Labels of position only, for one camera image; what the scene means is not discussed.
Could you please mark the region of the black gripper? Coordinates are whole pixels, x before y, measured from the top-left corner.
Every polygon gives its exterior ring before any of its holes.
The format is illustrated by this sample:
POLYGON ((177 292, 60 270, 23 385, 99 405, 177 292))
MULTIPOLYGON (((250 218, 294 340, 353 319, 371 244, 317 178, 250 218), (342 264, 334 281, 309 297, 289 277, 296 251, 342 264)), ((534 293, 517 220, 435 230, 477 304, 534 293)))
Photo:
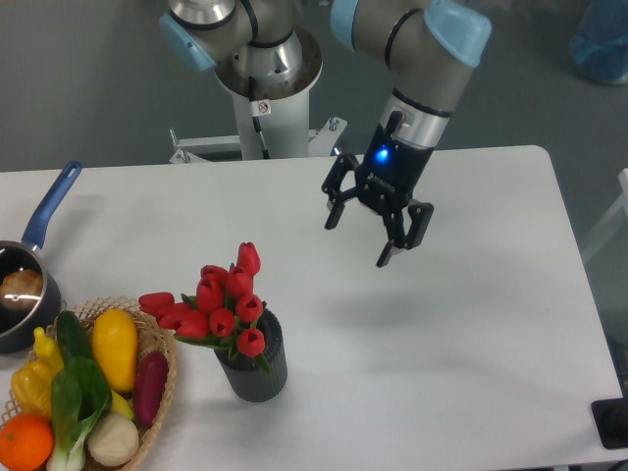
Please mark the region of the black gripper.
POLYGON ((358 164, 354 154, 341 154, 324 179, 322 191, 328 196, 330 211, 324 228, 334 229, 345 202, 357 196, 363 205, 383 217, 388 241, 376 262, 378 268, 387 266, 401 251, 420 245, 435 208, 429 202, 410 198, 433 150, 433 147, 415 148, 403 143, 377 125, 362 163, 358 164), (342 190, 344 178, 354 171, 356 187, 342 190), (404 228, 401 211, 405 207, 410 218, 408 230, 404 228))

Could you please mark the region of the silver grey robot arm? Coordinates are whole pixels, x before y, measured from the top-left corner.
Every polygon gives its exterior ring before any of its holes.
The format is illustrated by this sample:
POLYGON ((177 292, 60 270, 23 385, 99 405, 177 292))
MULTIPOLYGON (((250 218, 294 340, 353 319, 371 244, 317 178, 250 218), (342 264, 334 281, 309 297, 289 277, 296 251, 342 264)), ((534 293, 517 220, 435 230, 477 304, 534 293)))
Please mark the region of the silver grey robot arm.
MULTIPOLYGON (((453 1, 337 1, 330 26, 351 51, 396 77, 362 158, 342 153, 325 178, 327 229, 350 199, 379 215, 387 232, 378 259, 418 246, 434 208, 413 190, 437 146, 492 26, 453 1)), ((232 96, 246 160, 304 156, 309 91, 322 71, 316 39, 290 1, 172 1, 159 27, 175 54, 213 71, 232 96)))

